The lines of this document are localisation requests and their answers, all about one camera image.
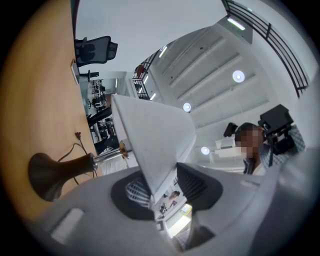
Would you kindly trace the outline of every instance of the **railing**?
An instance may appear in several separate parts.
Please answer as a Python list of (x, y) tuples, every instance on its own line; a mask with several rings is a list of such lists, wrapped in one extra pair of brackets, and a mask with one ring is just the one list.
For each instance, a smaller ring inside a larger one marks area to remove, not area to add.
[(238, 18), (255, 30), (271, 46), (288, 72), (298, 98), (308, 86), (308, 79), (293, 51), (273, 26), (245, 6), (231, 0), (222, 1), (228, 16)]
[(133, 73), (132, 79), (133, 79), (135, 90), (136, 90), (136, 93), (138, 94), (139, 99), (150, 100), (144, 81), (147, 78), (146, 75), (148, 74), (150, 65), (154, 61), (158, 52), (159, 51), (156, 51), (154, 54), (148, 57), (144, 62), (142, 62), (139, 66), (137, 66)]

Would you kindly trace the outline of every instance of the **desk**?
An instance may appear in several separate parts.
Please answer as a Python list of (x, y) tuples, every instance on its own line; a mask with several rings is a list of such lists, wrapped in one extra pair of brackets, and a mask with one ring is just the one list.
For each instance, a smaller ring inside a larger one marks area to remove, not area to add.
[[(70, 0), (51, 0), (20, 32), (2, 70), (0, 174), (17, 213), (30, 220), (51, 204), (29, 182), (28, 164), (35, 153), (58, 160), (77, 142), (75, 132), (81, 132), (85, 149), (96, 155), (80, 87), (71, 71), (74, 58)], [(75, 146), (65, 160), (83, 155)], [(77, 177), (79, 183), (89, 179), (84, 174)], [(76, 186), (69, 180), (62, 194)]]

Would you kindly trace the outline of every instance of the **chair backrest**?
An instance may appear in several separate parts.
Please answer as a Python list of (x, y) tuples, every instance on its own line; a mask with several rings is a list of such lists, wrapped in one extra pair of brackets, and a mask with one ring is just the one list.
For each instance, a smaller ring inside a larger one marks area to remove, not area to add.
[(93, 63), (104, 64), (109, 60), (110, 36), (102, 36), (88, 40), (84, 45), (82, 44), (82, 40), (74, 41), (76, 64), (78, 67)]
[(114, 42), (110, 42), (109, 50), (108, 50), (108, 61), (113, 60), (116, 57), (118, 49), (118, 44)]

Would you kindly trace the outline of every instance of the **round ceiling light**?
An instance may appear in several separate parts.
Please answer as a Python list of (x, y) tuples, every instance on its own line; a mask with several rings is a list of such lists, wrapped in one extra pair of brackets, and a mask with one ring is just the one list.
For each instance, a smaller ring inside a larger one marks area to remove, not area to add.
[(191, 110), (191, 105), (189, 104), (189, 103), (184, 103), (183, 104), (183, 110), (185, 111), (185, 112), (190, 112), (190, 110)]
[(236, 71), (233, 72), (232, 78), (237, 83), (242, 83), (245, 80), (246, 77), (245, 77), (245, 74), (242, 71), (236, 70)]
[(204, 154), (204, 155), (209, 155), (210, 150), (209, 150), (209, 148), (207, 148), (206, 146), (203, 146), (203, 147), (201, 148), (201, 153)]

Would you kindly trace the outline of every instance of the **tablet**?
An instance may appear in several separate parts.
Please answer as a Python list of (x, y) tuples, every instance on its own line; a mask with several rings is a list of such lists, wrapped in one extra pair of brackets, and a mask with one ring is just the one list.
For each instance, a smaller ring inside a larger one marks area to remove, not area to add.
[(78, 68), (75, 60), (72, 61), (71, 70), (72, 70), (73, 77), (74, 77), (76, 84), (79, 85), (80, 73), (79, 73), (79, 68)]

